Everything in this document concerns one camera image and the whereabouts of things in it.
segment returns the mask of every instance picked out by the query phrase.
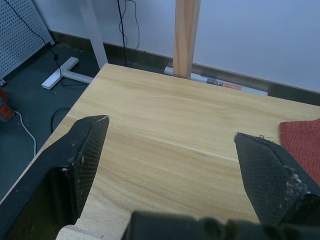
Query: wooden post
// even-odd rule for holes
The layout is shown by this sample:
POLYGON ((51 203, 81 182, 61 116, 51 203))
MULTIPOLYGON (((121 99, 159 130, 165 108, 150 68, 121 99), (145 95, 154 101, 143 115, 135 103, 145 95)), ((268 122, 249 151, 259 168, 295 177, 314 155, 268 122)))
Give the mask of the wooden post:
POLYGON ((175 0, 173 75, 190 79, 201 0, 175 0))

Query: wood grain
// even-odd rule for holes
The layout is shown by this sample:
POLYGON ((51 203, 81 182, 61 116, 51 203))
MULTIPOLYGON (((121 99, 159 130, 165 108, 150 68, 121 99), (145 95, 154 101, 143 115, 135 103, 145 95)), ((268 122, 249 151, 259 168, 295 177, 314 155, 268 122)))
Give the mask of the wood grain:
POLYGON ((257 222, 235 132, 279 143, 279 123, 314 120, 317 106, 106 64, 43 149, 78 119, 110 115, 81 218, 62 239, 121 239, 134 210, 257 222))
POLYGON ((173 75, 190 79, 201 0, 175 1, 173 75))

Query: floor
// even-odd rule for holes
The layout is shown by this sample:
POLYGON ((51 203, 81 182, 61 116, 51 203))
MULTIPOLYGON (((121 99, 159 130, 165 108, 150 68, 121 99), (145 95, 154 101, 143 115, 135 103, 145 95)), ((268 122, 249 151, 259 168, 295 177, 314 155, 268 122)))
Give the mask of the floor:
MULTIPOLYGON (((79 59, 73 72, 94 77, 99 67, 93 53, 57 44, 53 51, 59 55, 59 64, 69 57, 79 59)), ((119 59, 108 58, 109 63, 123 65, 119 59)), ((132 68, 163 73, 163 69, 130 63, 132 68)), ((51 90, 41 84, 57 69, 53 55, 46 49, 40 50, 21 67, 5 79, 5 92, 10 96, 10 106, 22 114, 23 122, 37 141, 37 151, 51 135, 50 120, 59 108, 71 108, 86 85, 62 87, 61 81, 51 90)), ((79 84, 65 78, 65 85, 79 84)), ((55 128, 65 117, 67 111, 59 111, 54 118, 55 128)), ((19 116, 9 123, 0 123, 0 199, 8 192, 16 179, 33 159, 34 143, 23 129, 19 116)))

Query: white pegboard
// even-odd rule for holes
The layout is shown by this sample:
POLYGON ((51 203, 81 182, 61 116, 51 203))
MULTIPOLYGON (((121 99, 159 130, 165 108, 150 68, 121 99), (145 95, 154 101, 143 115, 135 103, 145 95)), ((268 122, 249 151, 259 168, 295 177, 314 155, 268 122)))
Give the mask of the white pegboard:
MULTIPOLYGON (((7 1, 45 43, 55 43, 32 0, 7 1)), ((44 42, 28 29, 4 0, 0 0, 0 79, 43 46, 44 42)))

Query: white wall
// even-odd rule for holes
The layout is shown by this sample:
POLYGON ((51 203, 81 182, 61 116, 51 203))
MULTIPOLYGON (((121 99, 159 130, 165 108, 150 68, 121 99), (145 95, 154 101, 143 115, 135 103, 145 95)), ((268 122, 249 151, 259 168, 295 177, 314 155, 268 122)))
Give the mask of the white wall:
MULTIPOLYGON (((135 0, 139 50, 173 57, 175 0, 135 0)), ((52 31, 87 38, 77 0, 34 0, 52 31)), ((103 41, 122 45, 116 0, 92 0, 103 41)), ((124 0, 120 0, 122 11, 124 0)), ((319 0, 202 0, 193 61, 320 92, 319 0)), ((134 4, 124 31, 135 48, 134 4)))

